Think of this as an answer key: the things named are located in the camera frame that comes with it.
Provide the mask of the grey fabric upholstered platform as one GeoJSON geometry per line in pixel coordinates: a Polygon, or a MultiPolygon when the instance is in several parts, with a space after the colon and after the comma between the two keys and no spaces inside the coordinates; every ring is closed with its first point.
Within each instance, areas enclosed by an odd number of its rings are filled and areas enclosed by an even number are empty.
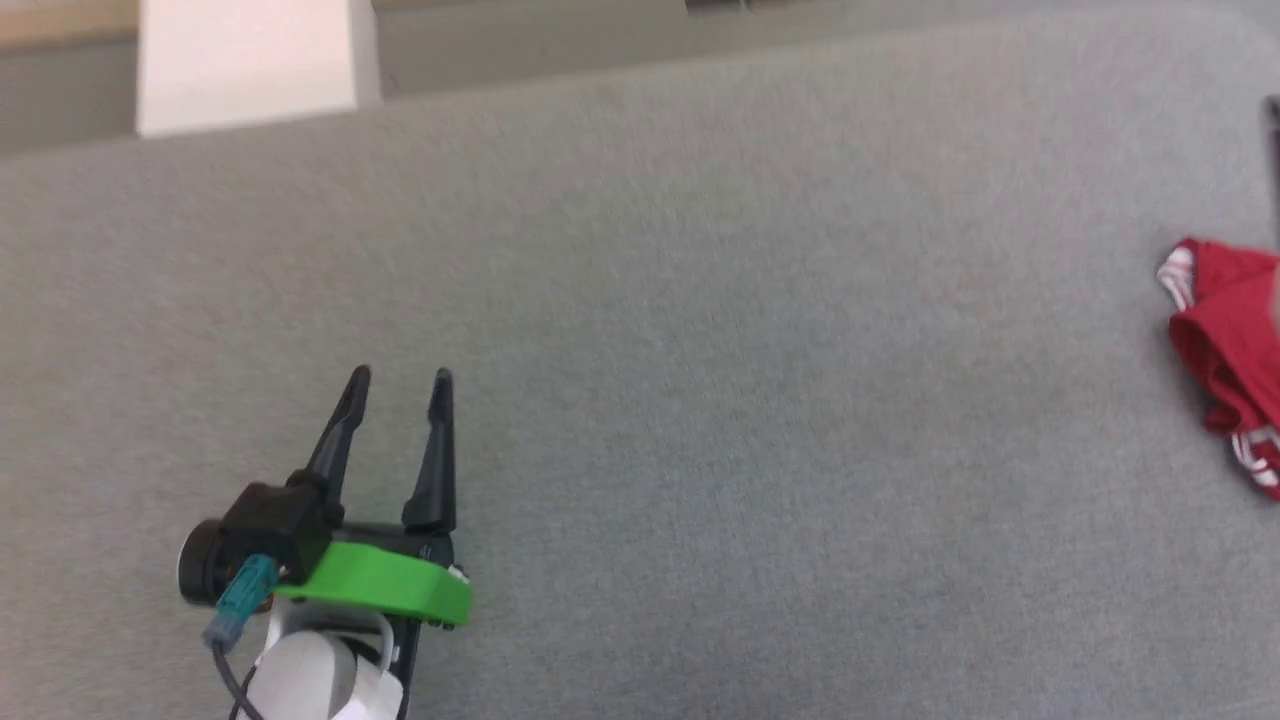
{"type": "Polygon", "coordinates": [[[454,374],[468,626],[412,720],[1280,720],[1280,509],[1169,342],[1274,243],[1280,37],[1129,5],[0,164],[0,720],[223,720],[189,529],[394,521],[454,374]]]}

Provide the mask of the white rectangular pillar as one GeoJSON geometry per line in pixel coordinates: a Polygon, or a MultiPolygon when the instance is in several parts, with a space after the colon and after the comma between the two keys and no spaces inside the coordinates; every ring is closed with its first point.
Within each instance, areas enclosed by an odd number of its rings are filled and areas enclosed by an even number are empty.
{"type": "Polygon", "coordinates": [[[140,0],[143,138],[380,106],[372,0],[140,0]]]}

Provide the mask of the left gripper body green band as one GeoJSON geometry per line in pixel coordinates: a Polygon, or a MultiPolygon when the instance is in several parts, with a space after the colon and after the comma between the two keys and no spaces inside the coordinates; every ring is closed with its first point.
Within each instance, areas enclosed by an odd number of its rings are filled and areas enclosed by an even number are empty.
{"type": "Polygon", "coordinates": [[[271,720],[407,720],[422,629],[468,623],[452,533],[349,524],[307,582],[275,593],[271,720]]]}

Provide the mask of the red garment with white stripes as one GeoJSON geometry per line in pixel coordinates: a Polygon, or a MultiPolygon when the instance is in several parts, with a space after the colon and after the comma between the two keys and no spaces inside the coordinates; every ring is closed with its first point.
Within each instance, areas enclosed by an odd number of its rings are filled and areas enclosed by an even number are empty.
{"type": "Polygon", "coordinates": [[[1172,347],[1211,400],[1204,429],[1280,503],[1280,254],[1187,237],[1156,281],[1174,302],[1172,347]]]}

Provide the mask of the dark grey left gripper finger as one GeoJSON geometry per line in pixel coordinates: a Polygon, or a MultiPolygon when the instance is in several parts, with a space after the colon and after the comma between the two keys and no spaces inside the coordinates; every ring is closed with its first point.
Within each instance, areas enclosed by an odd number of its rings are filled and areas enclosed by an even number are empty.
{"type": "Polygon", "coordinates": [[[429,434],[413,493],[402,507],[410,534],[449,534],[457,527],[454,382],[449,369],[434,378],[428,405],[429,434]]]}
{"type": "Polygon", "coordinates": [[[371,379],[369,365],[358,365],[352,370],[310,460],[303,466],[323,486],[325,501],[340,500],[351,445],[364,421],[371,379]]]}

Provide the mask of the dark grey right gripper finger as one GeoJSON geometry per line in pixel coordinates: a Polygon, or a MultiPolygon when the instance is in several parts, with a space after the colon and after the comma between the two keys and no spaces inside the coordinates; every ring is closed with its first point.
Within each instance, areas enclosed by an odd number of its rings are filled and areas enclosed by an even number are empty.
{"type": "Polygon", "coordinates": [[[1280,250],[1280,95],[1268,95],[1262,104],[1270,197],[1274,205],[1276,247],[1280,250]]]}

